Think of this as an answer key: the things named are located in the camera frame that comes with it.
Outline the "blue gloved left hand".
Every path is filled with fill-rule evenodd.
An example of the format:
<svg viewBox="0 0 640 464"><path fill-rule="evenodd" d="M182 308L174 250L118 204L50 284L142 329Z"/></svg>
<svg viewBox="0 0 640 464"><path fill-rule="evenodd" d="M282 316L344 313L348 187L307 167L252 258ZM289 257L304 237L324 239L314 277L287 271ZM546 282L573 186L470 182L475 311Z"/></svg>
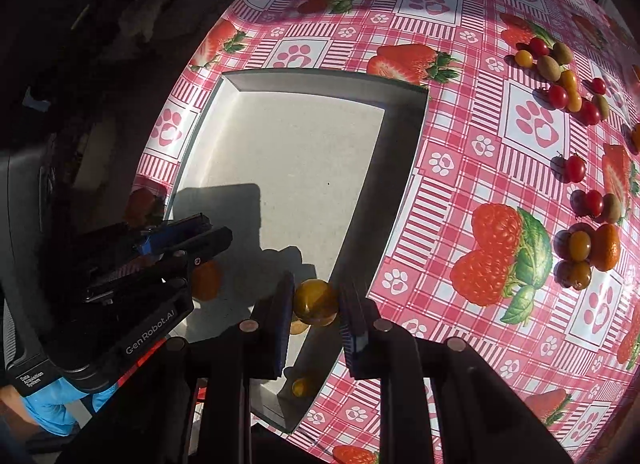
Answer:
<svg viewBox="0 0 640 464"><path fill-rule="evenodd" d="M76 418L67 410L67 404L89 397L93 411L98 412L117 389L118 384L114 384L103 392L88 394L75 388L65 378L59 378L38 392L21 398L21 403L30 418L46 432L66 437L72 433L76 425Z"/></svg>

